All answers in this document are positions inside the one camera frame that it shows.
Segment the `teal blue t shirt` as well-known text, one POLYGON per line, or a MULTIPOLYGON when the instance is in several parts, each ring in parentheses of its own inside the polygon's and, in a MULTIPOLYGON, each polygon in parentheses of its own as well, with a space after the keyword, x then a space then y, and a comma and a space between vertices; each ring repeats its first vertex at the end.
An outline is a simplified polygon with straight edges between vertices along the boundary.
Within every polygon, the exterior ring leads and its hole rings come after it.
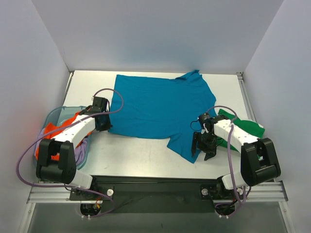
POLYGON ((117 75, 110 133, 146 139, 169 139, 167 147, 191 163, 190 123, 216 103, 198 70, 175 79, 117 75))

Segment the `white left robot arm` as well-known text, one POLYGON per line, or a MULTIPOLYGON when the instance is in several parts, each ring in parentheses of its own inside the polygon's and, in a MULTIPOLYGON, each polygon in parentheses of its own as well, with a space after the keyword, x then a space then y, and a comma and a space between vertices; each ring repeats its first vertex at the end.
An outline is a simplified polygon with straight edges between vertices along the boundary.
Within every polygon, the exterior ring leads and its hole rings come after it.
POLYGON ((93 177, 77 169, 74 150, 90 132, 112 127, 108 110, 109 100, 95 97, 92 105, 79 112, 69 127, 50 139, 42 139, 38 145, 36 176, 81 188, 81 194, 87 200, 96 198, 98 188, 92 184, 93 177))

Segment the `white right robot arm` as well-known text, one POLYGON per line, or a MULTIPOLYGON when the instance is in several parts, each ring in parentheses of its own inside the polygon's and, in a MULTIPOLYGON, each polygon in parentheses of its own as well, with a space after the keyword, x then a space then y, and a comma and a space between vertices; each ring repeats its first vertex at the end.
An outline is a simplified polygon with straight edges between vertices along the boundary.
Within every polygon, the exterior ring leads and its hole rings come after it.
POLYGON ((236 126, 224 115, 211 117, 203 113, 198 117, 201 132, 194 132, 191 154, 197 150, 205 153, 204 160, 217 153, 218 138, 227 141, 230 173, 219 178, 215 192, 227 198, 233 190, 255 186, 281 175, 275 146, 269 138, 259 138, 236 126))

